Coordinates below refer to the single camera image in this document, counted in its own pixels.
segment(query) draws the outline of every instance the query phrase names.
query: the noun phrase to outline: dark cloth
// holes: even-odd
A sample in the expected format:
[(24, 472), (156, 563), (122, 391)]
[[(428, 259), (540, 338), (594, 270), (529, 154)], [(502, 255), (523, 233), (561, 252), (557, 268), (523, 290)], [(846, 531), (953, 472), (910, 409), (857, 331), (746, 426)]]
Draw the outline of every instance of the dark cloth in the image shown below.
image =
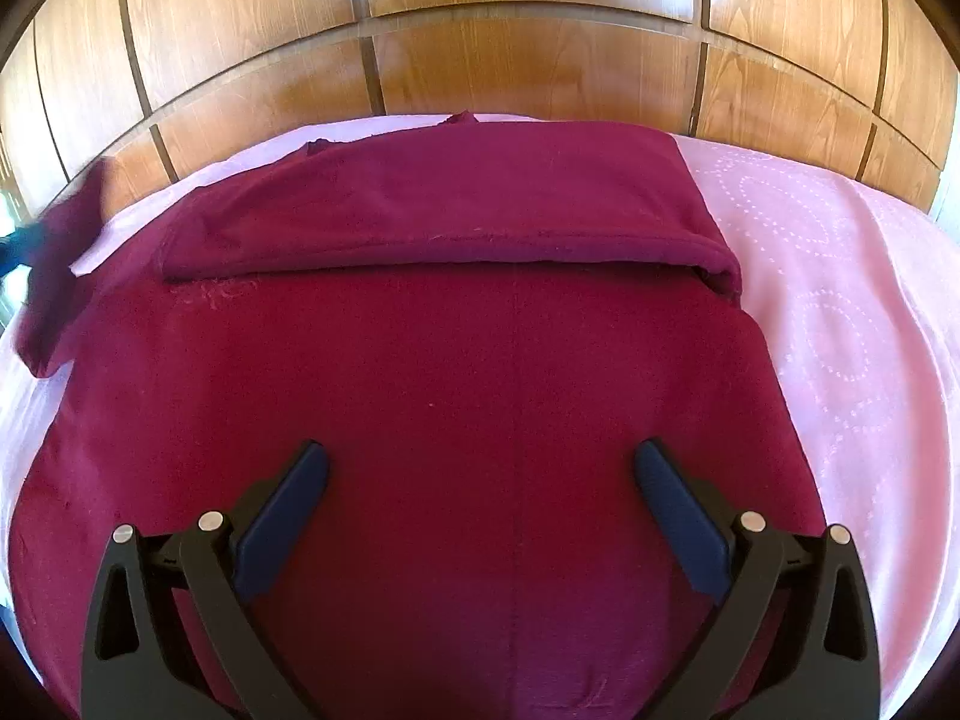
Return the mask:
[(35, 376), (47, 375), (54, 349), (69, 346), (75, 319), (90, 299), (88, 279), (78, 279), (70, 266), (93, 246), (104, 227), (104, 160), (90, 166), (80, 188), (51, 205), (34, 225), (40, 244), (23, 250), (24, 264), (32, 267), (27, 280), (27, 303), (20, 316), (16, 353)]
[(195, 191), (88, 283), (11, 536), (66, 707), (112, 529), (228, 508), (305, 437), (328, 492), (253, 615), (334, 720), (632, 716), (710, 608), (632, 483), (647, 437), (824, 528), (736, 258), (653, 130), (317, 143)]
[(0, 707), (3, 707), (0, 716), (17, 720), (65, 720), (20, 655), (11, 633), (12, 617), (8, 608), (0, 607)]
[(28, 224), (0, 238), (0, 278), (27, 264), (43, 242), (42, 231), (40, 224)]

